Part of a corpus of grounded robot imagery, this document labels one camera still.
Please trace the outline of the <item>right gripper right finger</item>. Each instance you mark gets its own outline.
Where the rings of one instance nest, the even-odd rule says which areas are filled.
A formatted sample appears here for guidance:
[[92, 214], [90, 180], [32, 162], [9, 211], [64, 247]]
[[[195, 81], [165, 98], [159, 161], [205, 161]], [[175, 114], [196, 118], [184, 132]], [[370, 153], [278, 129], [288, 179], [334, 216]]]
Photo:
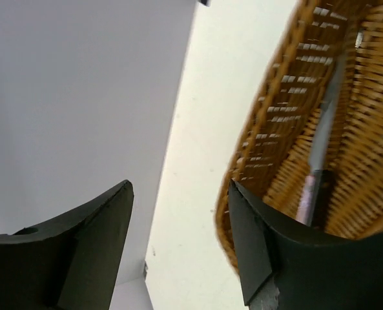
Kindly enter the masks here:
[[383, 232], [318, 231], [229, 184], [229, 217], [249, 309], [383, 309]]

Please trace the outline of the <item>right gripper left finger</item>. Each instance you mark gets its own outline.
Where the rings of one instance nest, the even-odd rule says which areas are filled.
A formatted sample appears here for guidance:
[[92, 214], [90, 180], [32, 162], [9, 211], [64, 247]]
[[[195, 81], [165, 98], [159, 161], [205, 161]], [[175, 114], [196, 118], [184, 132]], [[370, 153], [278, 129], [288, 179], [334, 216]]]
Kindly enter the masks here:
[[132, 214], [125, 180], [14, 234], [0, 234], [0, 309], [108, 309]]

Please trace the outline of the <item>knife with black handle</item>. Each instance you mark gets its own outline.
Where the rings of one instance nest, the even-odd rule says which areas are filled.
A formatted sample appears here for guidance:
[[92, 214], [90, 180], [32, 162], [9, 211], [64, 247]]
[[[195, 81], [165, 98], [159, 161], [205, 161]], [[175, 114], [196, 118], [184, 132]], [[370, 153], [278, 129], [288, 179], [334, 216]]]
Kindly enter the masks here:
[[339, 92], [338, 103], [334, 122], [329, 137], [329, 145], [324, 162], [324, 170], [320, 180], [320, 190], [318, 193], [315, 209], [315, 218], [312, 227], [324, 230], [327, 226], [330, 210], [331, 195], [335, 188], [338, 174], [338, 158], [340, 157], [340, 146], [346, 127], [346, 118], [351, 96], [351, 84], [355, 74], [355, 63], [357, 48], [362, 42], [362, 30], [355, 28], [350, 30], [345, 37], [342, 53], [345, 55], [346, 63], [344, 67], [342, 86]]

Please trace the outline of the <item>knife with pink handle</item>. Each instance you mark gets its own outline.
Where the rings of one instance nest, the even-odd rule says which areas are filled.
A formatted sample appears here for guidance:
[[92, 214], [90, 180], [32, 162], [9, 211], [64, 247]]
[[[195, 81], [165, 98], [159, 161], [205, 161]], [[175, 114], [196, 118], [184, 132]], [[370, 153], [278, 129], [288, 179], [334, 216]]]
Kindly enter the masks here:
[[341, 55], [336, 62], [336, 68], [332, 78], [326, 87], [326, 93], [320, 105], [320, 119], [313, 136], [311, 152], [308, 159], [310, 171], [305, 178], [305, 184], [296, 214], [296, 220], [309, 227], [312, 226], [315, 218], [320, 180], [324, 170], [329, 137], [331, 135], [339, 92], [342, 86], [345, 63], [346, 57], [345, 55]]

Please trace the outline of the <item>wicker cutlery basket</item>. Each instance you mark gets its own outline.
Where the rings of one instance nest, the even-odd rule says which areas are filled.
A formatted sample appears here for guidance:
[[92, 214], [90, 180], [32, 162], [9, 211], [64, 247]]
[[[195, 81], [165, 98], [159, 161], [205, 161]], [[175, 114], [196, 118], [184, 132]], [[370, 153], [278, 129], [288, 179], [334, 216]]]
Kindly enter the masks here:
[[254, 99], [223, 178], [216, 231], [237, 268], [231, 180], [295, 217], [324, 94], [345, 60], [323, 167], [333, 172], [325, 231], [359, 239], [383, 231], [383, 1], [300, 1]]

